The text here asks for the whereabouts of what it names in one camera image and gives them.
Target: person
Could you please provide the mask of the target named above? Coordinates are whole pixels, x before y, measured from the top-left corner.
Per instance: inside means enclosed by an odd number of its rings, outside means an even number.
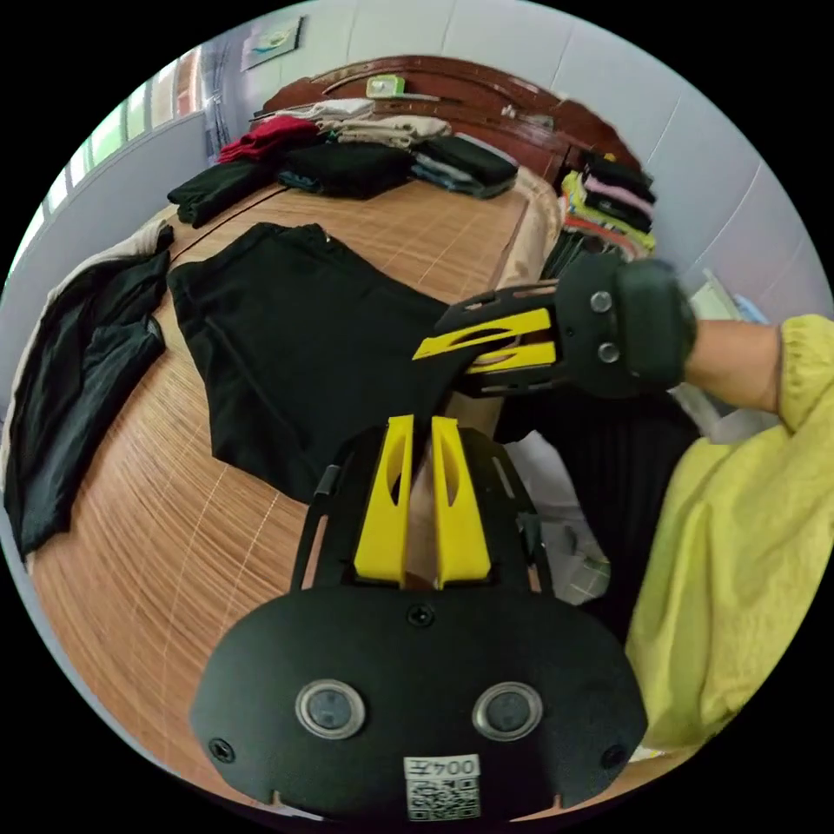
[[[834,546],[834,322],[700,321],[685,378],[780,422],[718,445],[669,394],[598,400],[568,385],[506,401],[495,439],[538,431],[565,463],[611,565],[582,607],[623,643],[644,745],[703,744],[795,636]]]

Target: beige folded clothes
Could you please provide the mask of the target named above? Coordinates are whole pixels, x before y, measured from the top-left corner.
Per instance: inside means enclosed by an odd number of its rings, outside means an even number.
[[[431,116],[389,116],[384,119],[347,119],[318,122],[319,129],[333,131],[339,142],[380,142],[395,148],[410,148],[426,139],[448,136],[448,122]]]

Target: qr code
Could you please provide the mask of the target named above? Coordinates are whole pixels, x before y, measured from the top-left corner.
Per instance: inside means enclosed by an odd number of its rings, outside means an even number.
[[[408,818],[413,822],[480,816],[478,779],[408,779]]]

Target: black t-shirt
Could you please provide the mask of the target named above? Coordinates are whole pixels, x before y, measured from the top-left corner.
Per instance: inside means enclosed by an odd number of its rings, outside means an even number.
[[[214,456],[305,503],[366,428],[414,414],[425,431],[480,351],[412,361],[446,305],[317,225],[259,223],[172,270],[169,286],[206,386]]]

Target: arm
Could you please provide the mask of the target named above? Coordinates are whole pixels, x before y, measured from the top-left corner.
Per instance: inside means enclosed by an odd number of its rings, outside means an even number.
[[[834,321],[815,314],[781,328],[699,321],[686,381],[732,406],[777,414],[794,433],[834,407]]]
[[[728,405],[778,414],[781,354],[778,327],[699,321],[685,378]]]

